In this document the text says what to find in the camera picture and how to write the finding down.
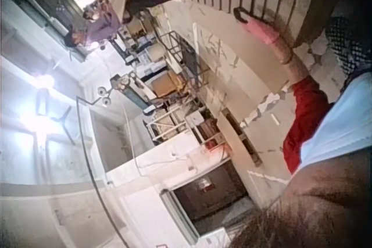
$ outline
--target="cable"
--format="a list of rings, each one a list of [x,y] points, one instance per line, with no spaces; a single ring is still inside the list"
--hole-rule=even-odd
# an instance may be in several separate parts
[[[88,155],[87,155],[87,149],[85,147],[85,142],[84,142],[84,137],[83,137],[83,128],[81,126],[81,117],[80,117],[80,109],[79,109],[79,101],[82,101],[86,104],[89,104],[89,105],[94,105],[96,104],[98,101],[100,100],[100,98],[98,98],[96,101],[94,101],[93,103],[90,103],[89,101],[79,97],[79,96],[76,96],[76,110],[77,110],[77,119],[78,119],[78,124],[79,124],[79,131],[80,131],[80,137],[81,137],[81,144],[83,146],[83,152],[84,152],[84,157],[85,157],[85,162],[87,163],[87,167],[88,167],[88,172],[89,172],[89,176],[91,178],[91,181],[93,183],[93,187],[96,191],[96,194],[98,196],[98,199],[99,199],[99,202],[101,203],[102,207],[103,207],[103,210],[105,211],[112,227],[114,228],[115,232],[117,233],[117,235],[119,236],[120,240],[123,242],[124,246],[126,248],[130,248],[128,243],[125,241],[125,239],[123,238],[123,236],[121,235],[118,227],[116,226],[114,220],[112,219],[111,217],[111,214],[109,212],[109,210],[107,209],[106,207],[106,204],[105,202],[103,201],[103,198],[101,196],[101,193],[99,192],[99,189],[97,187],[97,183],[95,182],[95,179],[94,179],[94,176],[93,176],[93,172],[92,172],[92,168],[91,168],[91,165],[89,163],[89,158],[88,158]]]
[[[123,111],[124,111],[124,115],[126,117],[126,122],[127,122],[127,125],[128,125],[128,134],[129,134],[129,142],[130,142],[130,147],[131,147],[131,150],[132,150],[132,157],[133,157],[133,160],[134,160],[134,164],[135,164],[135,167],[140,175],[140,177],[148,177],[148,175],[143,175],[140,171],[140,168],[138,167],[138,163],[137,163],[137,160],[136,160],[136,156],[134,154],[134,147],[133,147],[133,141],[132,141],[132,133],[130,132],[130,125],[129,125],[129,119],[128,119],[128,114],[127,114],[127,110],[126,108],[124,107],[123,104],[121,104],[121,107],[123,108]]]

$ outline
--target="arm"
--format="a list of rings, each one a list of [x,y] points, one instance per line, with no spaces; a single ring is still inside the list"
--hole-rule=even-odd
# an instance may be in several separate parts
[[[331,109],[331,104],[328,102],[327,95],[320,90],[319,84],[310,76],[306,66],[279,33],[255,19],[251,21],[252,24],[249,25],[248,22],[245,29],[261,38],[271,48],[283,65],[294,90],[295,121],[283,143],[284,160],[293,174],[300,164],[302,144],[313,136],[318,125]]]

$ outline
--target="ceiling light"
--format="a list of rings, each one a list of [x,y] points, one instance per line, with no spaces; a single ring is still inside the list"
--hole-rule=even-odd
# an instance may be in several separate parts
[[[51,75],[42,75],[36,78],[37,88],[51,89],[54,86],[54,78]]]
[[[47,135],[56,133],[57,123],[51,120],[48,116],[36,116],[24,114],[20,117],[21,123],[31,132],[35,132],[38,143],[45,143]]]
[[[98,48],[99,47],[99,42],[93,42],[92,44],[91,44],[91,49],[96,49],[96,48]]]

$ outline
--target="glass panel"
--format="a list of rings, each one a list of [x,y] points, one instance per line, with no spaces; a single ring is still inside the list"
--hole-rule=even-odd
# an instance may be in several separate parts
[[[34,152],[34,137],[2,127],[1,182],[38,184],[38,168]]]

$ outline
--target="metal rack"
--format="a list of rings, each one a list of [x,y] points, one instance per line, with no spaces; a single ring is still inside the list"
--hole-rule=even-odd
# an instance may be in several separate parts
[[[158,41],[166,48],[168,54],[182,67],[181,75],[189,82],[193,91],[198,92],[208,84],[202,75],[210,70],[205,64],[202,68],[195,49],[177,32],[171,31],[163,35],[156,33]]]

